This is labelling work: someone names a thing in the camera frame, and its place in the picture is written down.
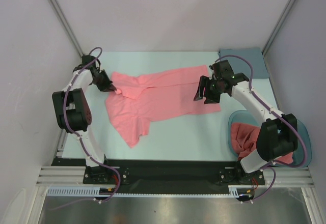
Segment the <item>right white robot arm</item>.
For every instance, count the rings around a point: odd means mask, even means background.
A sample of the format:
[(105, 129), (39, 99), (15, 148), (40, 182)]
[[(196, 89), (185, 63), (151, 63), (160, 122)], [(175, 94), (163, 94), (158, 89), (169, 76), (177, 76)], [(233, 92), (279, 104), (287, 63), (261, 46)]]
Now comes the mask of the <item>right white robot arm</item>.
[(240, 102), (260, 125), (256, 149), (235, 165), (235, 179), (247, 184), (253, 173), (298, 148), (297, 119), (261, 99), (251, 80), (242, 73), (218, 78), (201, 76), (194, 101), (203, 99), (206, 104), (219, 103), (223, 93)]

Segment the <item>aluminium frame post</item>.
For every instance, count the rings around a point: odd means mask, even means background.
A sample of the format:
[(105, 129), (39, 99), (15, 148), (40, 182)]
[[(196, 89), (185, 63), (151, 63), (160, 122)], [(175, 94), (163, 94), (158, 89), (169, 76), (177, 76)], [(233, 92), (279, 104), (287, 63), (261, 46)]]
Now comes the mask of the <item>aluminium frame post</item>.
[(53, 12), (55, 13), (57, 19), (59, 20), (59, 23), (61, 24), (64, 32), (66, 33), (69, 41), (71, 42), (74, 50), (76, 51), (76, 53), (82, 57), (84, 55), (84, 52), (81, 48), (81, 45), (79, 44), (76, 35), (71, 27), (71, 25), (69, 24), (69, 21), (67, 20), (58, 0), (48, 0)]
[(270, 47), (274, 43), (278, 33), (280, 32), (282, 26), (284, 25), (288, 15), (290, 14), (291, 10), (293, 9), (294, 5), (296, 4), (297, 0), (288, 0), (280, 17), (278, 18), (275, 27), (273, 28), (266, 44), (264, 45), (262, 49), (262, 55), (266, 56), (268, 53)]

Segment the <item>left aluminium frame post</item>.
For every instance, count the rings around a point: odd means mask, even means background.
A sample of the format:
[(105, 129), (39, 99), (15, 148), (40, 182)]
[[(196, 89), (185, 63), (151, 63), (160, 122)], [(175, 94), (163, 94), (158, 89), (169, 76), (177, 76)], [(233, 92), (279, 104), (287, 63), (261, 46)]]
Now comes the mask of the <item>left aluminium frame post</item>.
[(61, 24), (64, 32), (66, 33), (69, 41), (71, 42), (74, 50), (76, 51), (76, 53), (82, 57), (84, 55), (84, 52), (81, 48), (81, 45), (79, 44), (76, 35), (71, 27), (71, 25), (69, 24), (69, 21), (67, 20), (58, 0), (48, 0), (53, 12), (55, 13), (57, 19), (59, 20), (59, 23)]

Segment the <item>pink t-shirt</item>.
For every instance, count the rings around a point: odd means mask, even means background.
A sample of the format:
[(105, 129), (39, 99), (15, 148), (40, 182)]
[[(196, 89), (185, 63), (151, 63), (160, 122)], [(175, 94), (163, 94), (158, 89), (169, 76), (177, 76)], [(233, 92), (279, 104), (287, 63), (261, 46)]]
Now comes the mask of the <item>pink t-shirt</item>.
[(114, 72), (116, 90), (105, 101), (111, 125), (133, 148), (148, 135), (152, 122), (220, 112), (219, 104), (193, 100), (201, 76), (208, 76), (205, 65), (138, 77)]
[(237, 154), (237, 159), (243, 166), (257, 169), (266, 165), (274, 157), (285, 164), (293, 163), (293, 153), (289, 147), (282, 147), (276, 126), (262, 124), (262, 128), (244, 124), (233, 123), (230, 129), (231, 146)]

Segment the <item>right aluminium frame post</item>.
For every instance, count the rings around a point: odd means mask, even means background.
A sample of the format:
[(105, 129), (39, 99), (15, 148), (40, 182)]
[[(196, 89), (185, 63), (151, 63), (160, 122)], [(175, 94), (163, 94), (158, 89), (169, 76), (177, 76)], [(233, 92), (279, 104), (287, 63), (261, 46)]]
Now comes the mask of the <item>right aluminium frame post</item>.
[(262, 49), (262, 55), (266, 56), (268, 53), (270, 47), (274, 43), (278, 33), (280, 32), (282, 26), (284, 25), (288, 15), (290, 14), (291, 10), (293, 9), (294, 5), (296, 4), (297, 0), (288, 0), (280, 17), (278, 18), (275, 27), (273, 28), (266, 44), (264, 45)]

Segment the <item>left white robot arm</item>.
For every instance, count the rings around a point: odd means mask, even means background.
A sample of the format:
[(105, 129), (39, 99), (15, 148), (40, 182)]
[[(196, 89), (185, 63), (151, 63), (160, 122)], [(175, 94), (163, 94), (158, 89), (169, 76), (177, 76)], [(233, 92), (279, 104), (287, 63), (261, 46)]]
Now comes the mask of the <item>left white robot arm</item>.
[(85, 156), (85, 184), (120, 183), (118, 171), (108, 166), (105, 153), (101, 150), (92, 132), (92, 114), (85, 92), (95, 85), (101, 92), (113, 92), (116, 88), (107, 73), (95, 65), (77, 66), (69, 84), (52, 94), (57, 124), (67, 133), (74, 135)]

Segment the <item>teal plastic basin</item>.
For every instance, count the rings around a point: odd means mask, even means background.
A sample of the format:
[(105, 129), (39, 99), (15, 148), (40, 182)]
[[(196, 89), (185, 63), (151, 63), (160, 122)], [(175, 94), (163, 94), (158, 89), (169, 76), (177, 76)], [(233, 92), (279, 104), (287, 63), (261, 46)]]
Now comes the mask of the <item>teal plastic basin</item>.
[[(248, 111), (238, 110), (232, 113), (229, 117), (227, 132), (228, 145), (232, 154), (240, 160), (256, 149), (259, 130), (259, 124)], [(307, 167), (312, 158), (311, 142), (308, 131), (301, 121), (297, 122), (297, 131), (305, 143), (307, 155), (303, 167)]]

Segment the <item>folded blue-grey t-shirt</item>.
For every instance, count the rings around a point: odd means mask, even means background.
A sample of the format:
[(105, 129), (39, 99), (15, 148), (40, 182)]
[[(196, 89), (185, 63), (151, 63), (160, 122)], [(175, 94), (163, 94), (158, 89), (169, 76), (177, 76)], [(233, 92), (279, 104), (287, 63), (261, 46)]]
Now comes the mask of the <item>folded blue-grey t-shirt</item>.
[[(269, 74), (264, 62), (262, 52), (259, 47), (239, 48), (239, 49), (220, 49), (219, 56), (236, 55), (247, 60), (253, 67), (253, 79), (267, 79)], [(235, 57), (226, 57), (223, 60), (228, 60), (234, 73), (243, 73), (250, 78), (251, 70), (249, 65)]]

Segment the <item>crumpled pink t-shirt in basin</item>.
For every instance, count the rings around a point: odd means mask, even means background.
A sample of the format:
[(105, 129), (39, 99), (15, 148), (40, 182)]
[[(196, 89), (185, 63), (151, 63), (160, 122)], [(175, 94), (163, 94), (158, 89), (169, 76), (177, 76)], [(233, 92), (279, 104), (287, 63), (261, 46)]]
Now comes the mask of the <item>crumpled pink t-shirt in basin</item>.
[(285, 164), (293, 163), (293, 153), (289, 147), (282, 147), (276, 126), (262, 124), (262, 128), (244, 124), (233, 123), (230, 129), (231, 146), (237, 154), (237, 159), (243, 166), (257, 169), (266, 165), (274, 157)]

